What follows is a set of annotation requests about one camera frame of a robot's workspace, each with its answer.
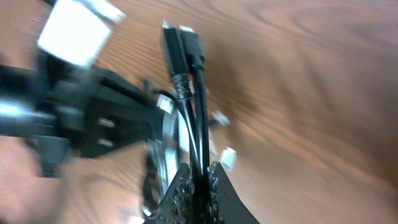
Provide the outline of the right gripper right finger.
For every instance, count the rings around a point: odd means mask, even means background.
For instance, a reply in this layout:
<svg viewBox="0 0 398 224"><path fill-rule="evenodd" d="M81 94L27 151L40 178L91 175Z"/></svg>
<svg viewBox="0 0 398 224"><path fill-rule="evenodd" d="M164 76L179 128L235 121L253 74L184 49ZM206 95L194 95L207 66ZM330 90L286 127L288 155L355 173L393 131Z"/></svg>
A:
<svg viewBox="0 0 398 224"><path fill-rule="evenodd" d="M214 161L209 171L210 223L259 224L242 203L220 162Z"/></svg>

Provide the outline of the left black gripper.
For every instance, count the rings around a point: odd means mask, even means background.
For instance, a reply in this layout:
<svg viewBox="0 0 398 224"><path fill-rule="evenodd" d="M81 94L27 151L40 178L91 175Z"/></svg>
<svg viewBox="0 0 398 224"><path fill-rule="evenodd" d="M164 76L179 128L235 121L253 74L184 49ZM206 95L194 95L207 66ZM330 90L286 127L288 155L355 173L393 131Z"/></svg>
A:
<svg viewBox="0 0 398 224"><path fill-rule="evenodd" d="M44 81L37 105L42 177L59 177L72 151L94 159L160 136L164 114L153 96L117 73L78 68L44 52L37 68Z"/></svg>

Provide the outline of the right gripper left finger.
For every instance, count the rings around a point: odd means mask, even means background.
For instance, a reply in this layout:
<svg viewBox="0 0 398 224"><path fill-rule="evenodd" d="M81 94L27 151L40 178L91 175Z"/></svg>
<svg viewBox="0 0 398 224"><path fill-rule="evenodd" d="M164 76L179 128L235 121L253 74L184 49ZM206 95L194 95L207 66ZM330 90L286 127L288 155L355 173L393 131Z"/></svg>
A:
<svg viewBox="0 0 398 224"><path fill-rule="evenodd" d="M160 197L160 179L155 169L149 169L142 185L144 224L193 223L191 183L190 166L183 163Z"/></svg>

